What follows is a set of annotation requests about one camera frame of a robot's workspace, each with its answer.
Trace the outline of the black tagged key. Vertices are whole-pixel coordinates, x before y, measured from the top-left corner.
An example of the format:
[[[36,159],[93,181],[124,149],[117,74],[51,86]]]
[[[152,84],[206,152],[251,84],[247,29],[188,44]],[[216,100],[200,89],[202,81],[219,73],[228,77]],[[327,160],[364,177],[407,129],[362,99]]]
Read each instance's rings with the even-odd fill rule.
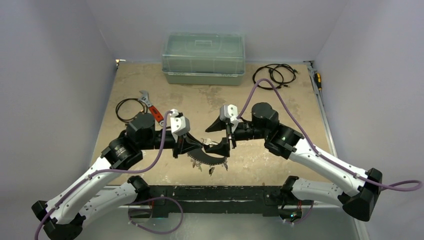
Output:
[[[218,145],[219,144],[218,142],[213,141],[210,138],[202,138],[201,141],[202,141],[202,144],[203,145],[207,145],[207,146],[214,146],[214,145]]]

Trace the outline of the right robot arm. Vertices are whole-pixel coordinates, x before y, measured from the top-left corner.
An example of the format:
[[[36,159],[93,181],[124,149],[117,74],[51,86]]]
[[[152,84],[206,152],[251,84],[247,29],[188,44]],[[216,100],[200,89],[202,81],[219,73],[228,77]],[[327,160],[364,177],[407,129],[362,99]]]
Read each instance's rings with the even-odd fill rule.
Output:
[[[365,170],[348,164],[315,146],[302,133],[279,121],[279,114],[266,102],[256,103],[251,120],[238,119],[235,105],[224,105],[219,116],[205,132],[225,131],[225,137],[207,153],[229,157],[238,141],[264,140],[264,147],[273,155],[308,167],[325,177],[327,182],[289,176],[277,195],[283,204],[318,201],[338,206],[349,216],[368,222],[381,194],[383,174],[371,168]]]

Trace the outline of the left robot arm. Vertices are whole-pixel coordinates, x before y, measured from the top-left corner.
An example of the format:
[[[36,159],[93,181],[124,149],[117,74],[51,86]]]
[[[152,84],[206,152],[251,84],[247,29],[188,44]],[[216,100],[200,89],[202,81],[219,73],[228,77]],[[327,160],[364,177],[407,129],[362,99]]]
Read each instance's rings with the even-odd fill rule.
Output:
[[[165,121],[171,128],[157,130],[151,113],[138,113],[72,185],[48,201],[34,203],[32,211],[40,221],[35,236],[45,231],[52,240],[73,240],[111,210],[146,203],[150,188],[140,171],[132,170],[143,159],[143,151],[171,149],[177,158],[203,146],[189,133],[189,120],[176,109],[166,112]]]

